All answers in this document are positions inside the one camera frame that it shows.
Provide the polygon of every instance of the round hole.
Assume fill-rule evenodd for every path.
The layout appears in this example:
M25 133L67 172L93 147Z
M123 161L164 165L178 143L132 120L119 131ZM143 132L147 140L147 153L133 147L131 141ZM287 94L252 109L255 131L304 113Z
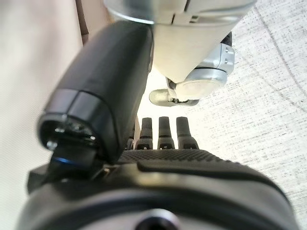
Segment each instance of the round hole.
M144 213L135 230L178 230L177 217L164 209L153 209Z

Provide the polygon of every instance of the white robot part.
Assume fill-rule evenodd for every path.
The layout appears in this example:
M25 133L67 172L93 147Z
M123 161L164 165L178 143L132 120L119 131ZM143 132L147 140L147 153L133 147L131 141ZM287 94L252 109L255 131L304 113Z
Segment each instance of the white robot part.
M255 2L105 0L105 5L114 18L152 25L153 65L167 78L167 97L184 102L198 100L224 85L234 68L235 54L231 46L221 41ZM216 69L210 73L217 76L210 77L208 70L194 72L199 68ZM153 92L150 98L154 104L160 105L154 98L157 95Z

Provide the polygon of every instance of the black plastic casing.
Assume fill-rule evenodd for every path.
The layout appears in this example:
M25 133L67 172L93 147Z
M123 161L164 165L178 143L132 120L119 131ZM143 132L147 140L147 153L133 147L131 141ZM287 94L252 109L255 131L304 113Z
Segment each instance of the black plastic casing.
M57 123L72 119L91 130L98 155L120 157L133 128L153 59L147 25L120 21L99 32L68 68L38 122L47 141Z

